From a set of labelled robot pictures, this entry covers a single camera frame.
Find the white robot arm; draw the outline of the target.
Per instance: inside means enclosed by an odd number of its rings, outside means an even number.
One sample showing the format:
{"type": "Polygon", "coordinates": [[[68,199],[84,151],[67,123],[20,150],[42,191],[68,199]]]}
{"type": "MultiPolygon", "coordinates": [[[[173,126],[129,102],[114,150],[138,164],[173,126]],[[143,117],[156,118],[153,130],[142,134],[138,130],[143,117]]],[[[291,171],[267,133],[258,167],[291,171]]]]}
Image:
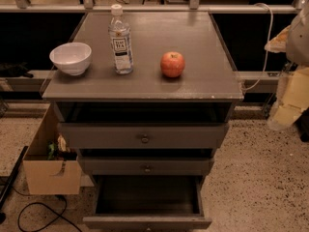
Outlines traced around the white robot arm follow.
{"type": "Polygon", "coordinates": [[[292,23],[265,45],[273,53],[284,52],[297,68],[278,81],[277,100],[269,112],[268,126],[275,131],[290,127],[309,108],[309,4],[292,23]]]}

